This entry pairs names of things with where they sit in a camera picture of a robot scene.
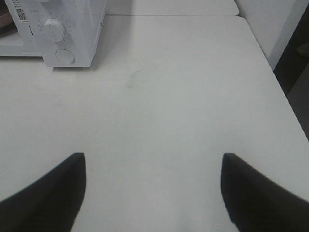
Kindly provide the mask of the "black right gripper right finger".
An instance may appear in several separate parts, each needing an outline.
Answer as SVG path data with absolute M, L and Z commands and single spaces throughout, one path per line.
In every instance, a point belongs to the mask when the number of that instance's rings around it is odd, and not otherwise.
M 240 232 L 307 232 L 309 203 L 282 188 L 233 153 L 225 153 L 221 194 Z

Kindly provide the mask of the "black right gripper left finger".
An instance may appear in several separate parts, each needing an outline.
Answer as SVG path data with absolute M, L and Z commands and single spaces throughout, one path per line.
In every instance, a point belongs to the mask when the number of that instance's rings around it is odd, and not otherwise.
M 31 185 L 0 202 L 2 232 L 69 232 L 86 189 L 84 153 L 74 153 Z

